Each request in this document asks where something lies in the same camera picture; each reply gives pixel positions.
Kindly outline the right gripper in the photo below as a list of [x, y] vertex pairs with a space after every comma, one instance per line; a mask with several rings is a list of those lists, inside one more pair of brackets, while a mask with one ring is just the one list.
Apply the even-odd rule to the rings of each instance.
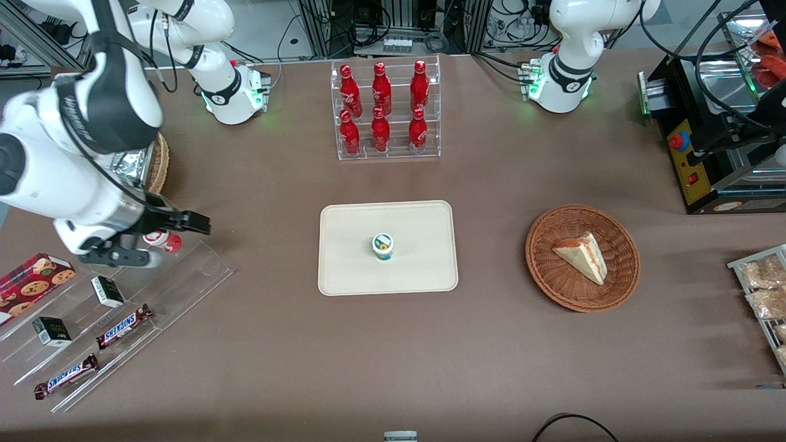
[[211, 234], [211, 219], [192, 211], [174, 211], [165, 207], [146, 209], [110, 209], [84, 219], [53, 220], [57, 235], [66, 248], [75, 255], [149, 255], [122, 244], [124, 236], [140, 236], [149, 229]]

